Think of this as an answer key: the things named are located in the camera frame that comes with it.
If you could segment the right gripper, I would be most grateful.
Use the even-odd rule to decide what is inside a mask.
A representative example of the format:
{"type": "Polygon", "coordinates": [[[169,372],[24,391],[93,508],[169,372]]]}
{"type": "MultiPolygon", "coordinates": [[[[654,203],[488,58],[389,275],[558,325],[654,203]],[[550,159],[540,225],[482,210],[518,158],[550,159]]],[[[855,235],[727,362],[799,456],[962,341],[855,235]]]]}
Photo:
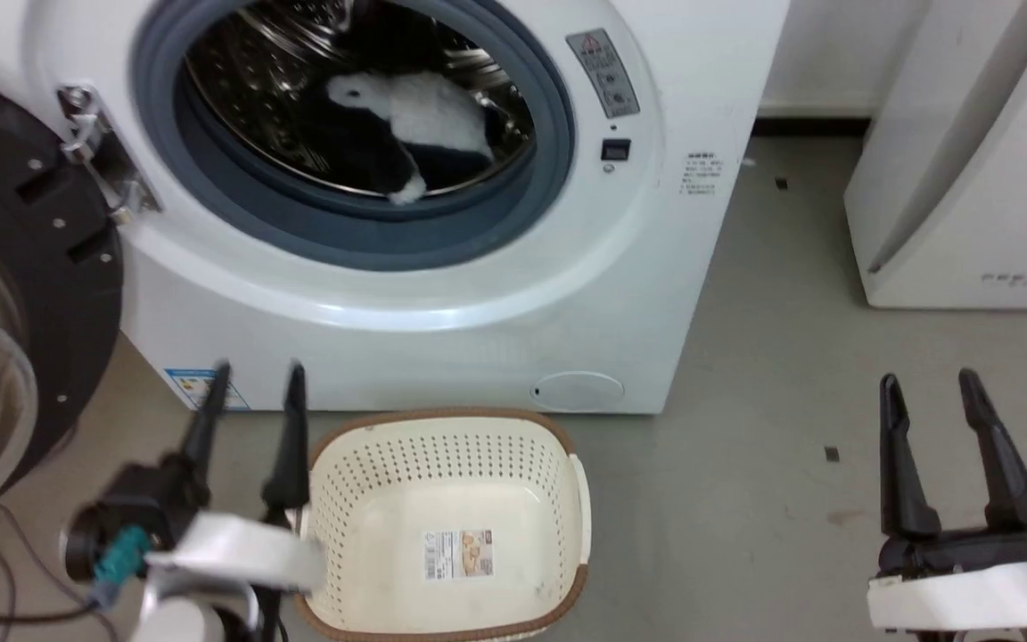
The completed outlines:
{"type": "MultiPolygon", "coordinates": [[[[958,385],[965,420],[981,451],[987,528],[1027,530],[1027,467],[1022,456],[977,371],[959,370],[958,385]]],[[[892,538],[936,537],[941,519],[918,478],[908,438],[908,406],[893,373],[880,381],[879,418],[882,532],[892,538]]],[[[1027,633],[1027,561],[921,580],[871,580],[867,608],[869,620],[879,630],[1027,633]]]]}

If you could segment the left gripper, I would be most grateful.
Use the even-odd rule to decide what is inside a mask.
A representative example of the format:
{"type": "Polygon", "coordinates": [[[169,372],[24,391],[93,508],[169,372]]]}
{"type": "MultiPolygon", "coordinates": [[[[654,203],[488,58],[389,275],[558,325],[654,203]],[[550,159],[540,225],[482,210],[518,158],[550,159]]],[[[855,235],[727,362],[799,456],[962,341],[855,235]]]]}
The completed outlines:
{"type": "Polygon", "coordinates": [[[324,549],[294,529],[310,501],[307,377],[300,362],[291,365],[283,431],[262,488],[261,519],[208,511],[210,457],[231,373],[227,361],[217,362],[179,455],[123,467],[93,504],[69,521],[62,565],[70,580],[121,586],[155,569],[282,592],[325,586],[324,549]]]}

